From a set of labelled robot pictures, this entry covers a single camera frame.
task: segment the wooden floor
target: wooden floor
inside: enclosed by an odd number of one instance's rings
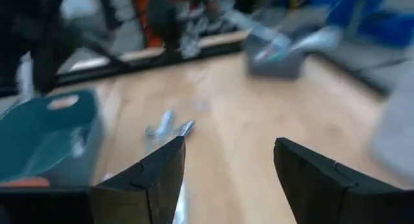
[[[234,54],[86,86],[107,131],[96,182],[144,156],[144,130],[167,109],[197,120],[186,141],[188,223],[295,223],[273,165],[277,137],[404,187],[367,152],[385,101],[317,58],[295,82],[248,77]]]

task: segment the teal plastic basket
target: teal plastic basket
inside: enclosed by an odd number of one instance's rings
[[[0,119],[0,182],[40,176],[52,186],[88,185],[103,140],[92,91],[35,98]]]

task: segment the plastic basket handle hole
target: plastic basket handle hole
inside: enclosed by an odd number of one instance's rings
[[[59,110],[59,109],[72,107],[75,103],[78,102],[78,100],[79,100],[78,95],[70,95],[64,98],[58,98],[58,99],[51,101],[47,105],[47,109],[53,111],[53,110]]]

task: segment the white wall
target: white wall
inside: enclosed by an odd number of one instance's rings
[[[62,10],[65,16],[87,16],[100,10],[98,0],[64,0]]]

